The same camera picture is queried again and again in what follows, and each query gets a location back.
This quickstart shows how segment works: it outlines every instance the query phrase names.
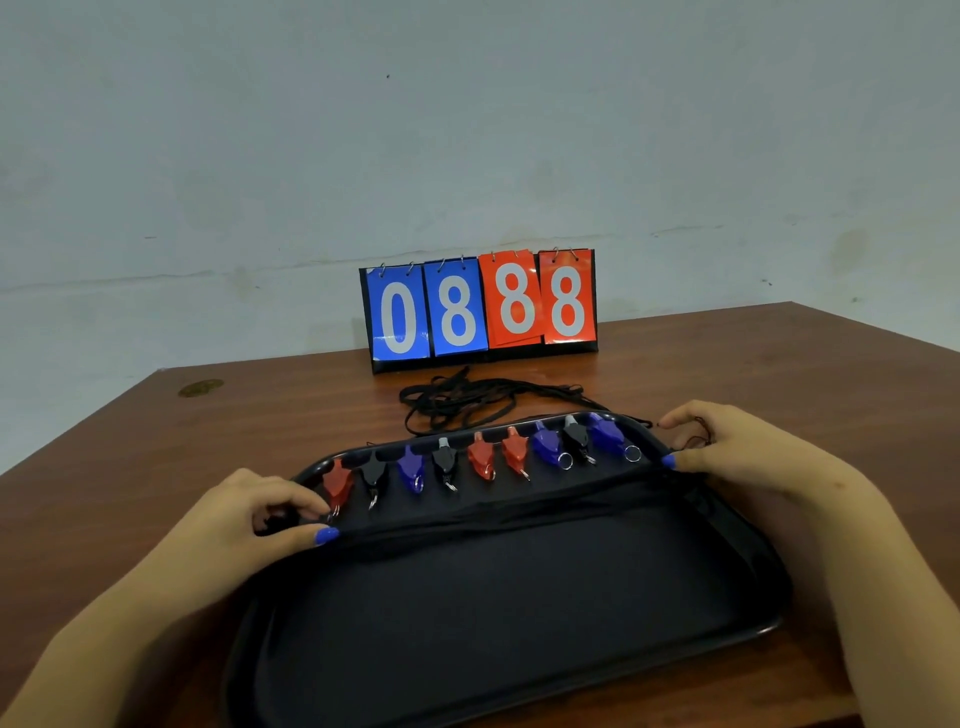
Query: number 8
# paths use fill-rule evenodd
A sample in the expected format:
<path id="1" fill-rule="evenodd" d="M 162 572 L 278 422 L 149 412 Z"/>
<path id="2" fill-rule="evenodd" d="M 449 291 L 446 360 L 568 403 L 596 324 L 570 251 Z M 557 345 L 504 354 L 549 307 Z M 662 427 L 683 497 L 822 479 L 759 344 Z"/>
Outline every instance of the number 8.
<path id="1" fill-rule="evenodd" d="M 564 279 L 570 281 L 569 293 L 564 293 L 560 286 Z M 576 336 L 584 327 L 584 305 L 577 300 L 580 286 L 580 274 L 569 265 L 558 268 L 553 274 L 553 279 L 550 280 L 550 290 L 557 297 L 557 302 L 553 304 L 553 310 L 550 312 L 550 319 L 553 321 L 553 328 L 561 336 Z M 564 323 L 564 306 L 566 305 L 573 309 L 573 323 L 569 326 Z"/>
<path id="2" fill-rule="evenodd" d="M 454 303 L 450 300 L 450 289 L 456 288 L 460 291 L 460 301 Z M 446 339 L 452 346 L 463 347 L 473 341 L 473 336 L 477 331 L 477 322 L 473 314 L 467 309 L 470 303 L 470 287 L 460 276 L 447 276 L 440 283 L 440 303 L 444 305 L 444 317 L 441 319 L 441 329 Z M 464 332 L 455 334 L 453 332 L 453 317 L 459 316 L 464 320 Z"/>
<path id="3" fill-rule="evenodd" d="M 516 276 L 516 288 L 507 287 L 507 276 Z M 500 305 L 500 320 L 512 334 L 526 333 L 533 326 L 537 317 L 534 302 L 526 295 L 527 272 L 517 263 L 504 263 L 496 270 L 496 290 L 503 296 Z M 523 320 L 514 319 L 514 303 L 523 305 Z"/>

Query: red whistle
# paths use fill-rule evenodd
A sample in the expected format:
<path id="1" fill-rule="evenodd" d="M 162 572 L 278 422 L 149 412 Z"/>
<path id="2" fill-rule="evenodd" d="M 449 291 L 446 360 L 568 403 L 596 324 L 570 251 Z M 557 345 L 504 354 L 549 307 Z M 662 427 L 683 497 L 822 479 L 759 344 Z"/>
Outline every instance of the red whistle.
<path id="1" fill-rule="evenodd" d="M 344 467 L 338 457 L 333 461 L 333 470 L 324 475 L 324 490 L 329 494 L 327 504 L 330 506 L 330 521 L 340 515 L 340 509 L 347 505 L 350 498 L 350 489 L 353 488 L 353 471 Z"/>
<path id="2" fill-rule="evenodd" d="M 527 438 L 521 437 L 513 425 L 507 427 L 507 439 L 503 441 L 503 456 L 507 460 L 507 465 L 527 480 L 530 479 L 530 475 L 524 470 L 527 459 Z"/>
<path id="3" fill-rule="evenodd" d="M 493 445 L 483 439 L 483 433 L 473 433 L 473 445 L 467 448 L 467 458 L 484 480 L 493 480 L 496 477 L 493 470 Z"/>

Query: black whistle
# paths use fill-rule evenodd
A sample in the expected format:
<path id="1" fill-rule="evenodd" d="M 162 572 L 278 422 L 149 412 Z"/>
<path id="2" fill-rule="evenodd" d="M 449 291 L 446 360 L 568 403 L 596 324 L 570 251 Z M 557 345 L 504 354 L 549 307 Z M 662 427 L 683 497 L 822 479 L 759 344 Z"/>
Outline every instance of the black whistle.
<path id="1" fill-rule="evenodd" d="M 581 459 L 586 460 L 590 465 L 597 464 L 597 461 L 590 457 L 587 450 L 587 444 L 589 443 L 587 428 L 578 423 L 573 415 L 567 415 L 564 418 L 564 429 L 561 434 L 564 437 L 567 449 L 577 453 Z"/>
<path id="2" fill-rule="evenodd" d="M 453 476 L 457 471 L 457 451 L 450 446 L 445 437 L 440 438 L 440 445 L 433 451 L 433 467 L 437 471 L 437 477 L 444 482 L 444 485 L 454 493 L 457 492 L 453 485 Z"/>
<path id="3" fill-rule="evenodd" d="M 367 494 L 370 496 L 370 505 L 367 510 L 372 510 L 380 498 L 380 493 L 387 487 L 389 474 L 387 464 L 382 460 L 376 459 L 376 453 L 370 456 L 370 460 L 360 466 L 360 479 L 363 480 L 367 488 Z"/>

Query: hand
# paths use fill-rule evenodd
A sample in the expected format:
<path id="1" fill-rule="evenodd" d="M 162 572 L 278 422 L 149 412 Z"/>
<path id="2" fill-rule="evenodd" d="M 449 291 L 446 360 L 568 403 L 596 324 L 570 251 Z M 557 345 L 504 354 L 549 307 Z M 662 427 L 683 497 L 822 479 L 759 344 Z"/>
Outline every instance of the hand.
<path id="1" fill-rule="evenodd" d="M 166 618 L 179 619 L 222 599 L 274 561 L 340 535 L 320 523 L 255 534 L 287 505 L 313 521 L 330 511 L 309 488 L 238 470 L 208 490 L 121 585 L 133 587 Z"/>
<path id="2" fill-rule="evenodd" d="M 828 452 L 729 404 L 690 401 L 664 415 L 659 425 L 673 429 L 692 422 L 707 429 L 704 438 L 712 443 L 682 449 L 690 434 L 678 437 L 673 447 L 681 451 L 667 455 L 663 464 L 682 473 L 711 473 L 801 499 L 815 499 L 825 490 L 821 486 L 856 473 Z"/>

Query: blue whistle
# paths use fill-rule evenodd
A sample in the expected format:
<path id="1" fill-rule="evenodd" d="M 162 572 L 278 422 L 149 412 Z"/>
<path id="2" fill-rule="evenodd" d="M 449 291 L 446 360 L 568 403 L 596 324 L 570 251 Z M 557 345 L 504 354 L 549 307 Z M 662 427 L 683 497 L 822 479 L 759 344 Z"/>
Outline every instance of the blue whistle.
<path id="1" fill-rule="evenodd" d="M 555 468 L 568 471 L 573 467 L 573 455 L 564 452 L 560 443 L 560 433 L 547 429 L 546 425 L 537 420 L 537 431 L 531 438 L 533 441 L 534 452 L 540 456 L 545 463 Z"/>
<path id="2" fill-rule="evenodd" d="M 611 455 L 625 457 L 632 463 L 642 457 L 640 448 L 627 444 L 627 438 L 613 420 L 608 420 L 596 412 L 590 412 L 588 417 L 590 438 L 596 447 Z"/>
<path id="3" fill-rule="evenodd" d="M 423 456 L 415 455 L 407 446 L 403 457 L 396 461 L 396 467 L 400 471 L 400 480 L 407 486 L 414 495 L 418 496 L 423 492 Z"/>

